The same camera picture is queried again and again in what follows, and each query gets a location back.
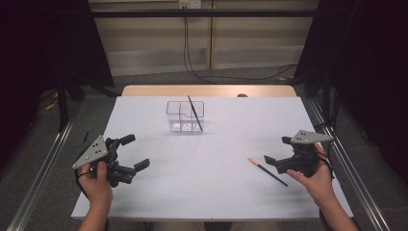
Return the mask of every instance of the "aluminum rail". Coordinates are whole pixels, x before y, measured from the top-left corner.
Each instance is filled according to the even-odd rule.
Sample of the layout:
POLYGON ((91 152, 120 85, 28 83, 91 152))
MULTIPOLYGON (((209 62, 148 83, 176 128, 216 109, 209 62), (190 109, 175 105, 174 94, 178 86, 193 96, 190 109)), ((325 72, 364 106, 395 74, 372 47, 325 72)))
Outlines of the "aluminum rail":
POLYGON ((340 11, 317 10, 93 10, 93 17, 315 17, 340 11))
MULTIPOLYGON (((310 99, 310 104, 319 122, 323 123, 324 118, 322 115, 322 109, 318 101, 316 99, 310 99)), ((323 130, 326 135, 332 136, 334 134, 332 127, 324 127, 323 130)), ((390 230, 387 222, 385 221, 383 215, 381 214, 380 209, 378 208, 377 203, 372 198, 371 194, 369 193, 369 190, 366 188, 365 184, 363 183, 363 180, 360 178, 360 175, 358 174, 354 165, 348 158, 348 155, 345 152, 342 144, 340 143, 340 140, 335 136, 335 139, 333 140, 332 143, 333 149, 337 157, 339 158, 340 164, 342 165, 345 174, 350 180, 351 186, 353 187, 364 209, 366 210, 366 213, 369 216, 373 227, 375 228, 375 230, 378 231, 390 230)))
POLYGON ((42 189, 44 188, 45 182, 48 179, 48 176, 57 161, 57 158, 64 146, 66 138, 69 135, 69 132, 72 128, 73 120, 77 116, 80 105, 77 105, 73 110, 73 114, 69 122, 66 124, 62 132, 57 134, 57 137, 54 140, 54 143, 48 152, 42 167, 40 168, 36 179, 31 185, 30 190, 28 190, 27 195, 25 196, 23 202, 20 204, 17 212, 14 214, 14 217, 7 228, 7 231, 22 231, 24 230, 31 214, 36 207, 38 199, 41 195, 42 189))

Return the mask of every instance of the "metal frame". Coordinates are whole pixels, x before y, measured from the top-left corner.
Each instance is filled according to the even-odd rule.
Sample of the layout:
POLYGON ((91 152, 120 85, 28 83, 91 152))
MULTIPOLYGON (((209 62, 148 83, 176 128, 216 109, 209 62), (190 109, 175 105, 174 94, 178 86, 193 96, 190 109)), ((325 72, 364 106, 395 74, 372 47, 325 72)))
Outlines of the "metal frame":
MULTIPOLYGON (((322 108, 318 101, 316 99, 310 99, 310 104, 319 122, 324 123, 325 119, 322 114, 322 108)), ((323 130, 326 135, 331 136, 332 134, 334 134, 332 127, 327 126, 324 127, 323 130)), ((369 193, 369 190, 366 188, 365 184, 363 183, 363 180, 360 178, 360 175, 358 174, 356 168, 351 163, 351 160, 348 158, 348 155, 345 152, 342 144, 340 143, 340 140, 337 137, 335 137, 332 143, 333 143, 332 147, 337 157, 339 158, 340 164, 344 168, 345 174, 350 180, 351 186, 353 187, 354 191, 359 197, 375 230, 378 231, 390 230, 390 227, 385 221, 380 211, 380 208, 372 198, 371 194, 369 193)))
POLYGON ((62 132, 57 134, 57 137, 54 140, 54 143, 49 150, 42 167, 39 169, 36 179, 31 185, 30 190, 28 190, 27 195, 24 197, 23 202, 15 212, 14 217, 7 228, 7 231, 19 231, 24 230, 27 222, 33 213, 38 199, 41 195, 42 189, 44 188, 45 182, 54 167, 54 164, 57 161, 57 158, 63 149, 66 138, 69 135, 69 132, 73 125, 73 120, 78 115, 80 105, 78 105, 73 111, 72 117, 69 122, 66 124, 62 132))

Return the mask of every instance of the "wall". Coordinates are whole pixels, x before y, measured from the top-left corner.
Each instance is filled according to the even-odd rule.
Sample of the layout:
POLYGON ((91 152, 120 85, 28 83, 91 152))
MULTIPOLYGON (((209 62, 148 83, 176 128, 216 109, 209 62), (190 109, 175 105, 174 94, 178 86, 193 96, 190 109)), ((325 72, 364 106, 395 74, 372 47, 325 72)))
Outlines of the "wall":
MULTIPOLYGON (((315 9, 317 0, 202 0, 202 9, 315 9)), ((178 9, 178 1, 90 0, 93 10, 178 9)), ((183 18, 95 18, 114 76, 185 70, 183 18)), ((296 64, 312 18, 188 18, 195 70, 296 64)))

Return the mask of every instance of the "wall outlet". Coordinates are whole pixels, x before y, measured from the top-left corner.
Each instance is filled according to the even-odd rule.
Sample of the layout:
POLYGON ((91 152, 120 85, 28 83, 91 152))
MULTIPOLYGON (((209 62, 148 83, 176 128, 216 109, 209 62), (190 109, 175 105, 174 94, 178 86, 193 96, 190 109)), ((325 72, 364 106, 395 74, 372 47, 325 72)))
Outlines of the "wall outlet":
POLYGON ((201 9, 201 0, 191 0, 190 9, 201 9))
POLYGON ((190 0, 179 0, 179 8, 180 9, 189 9, 190 8, 190 0))

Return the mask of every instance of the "forearm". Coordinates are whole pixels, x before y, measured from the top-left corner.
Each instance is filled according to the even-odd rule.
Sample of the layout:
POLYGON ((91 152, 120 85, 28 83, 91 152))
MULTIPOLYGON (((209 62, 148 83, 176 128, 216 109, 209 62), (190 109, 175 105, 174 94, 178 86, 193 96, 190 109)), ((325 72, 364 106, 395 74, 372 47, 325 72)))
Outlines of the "forearm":
POLYGON ((343 209, 337 198, 331 199, 319 205, 324 217, 330 227, 335 231, 353 231, 358 230, 347 213, 343 209))
POLYGON ((90 206, 80 231, 103 231, 111 206, 90 206))

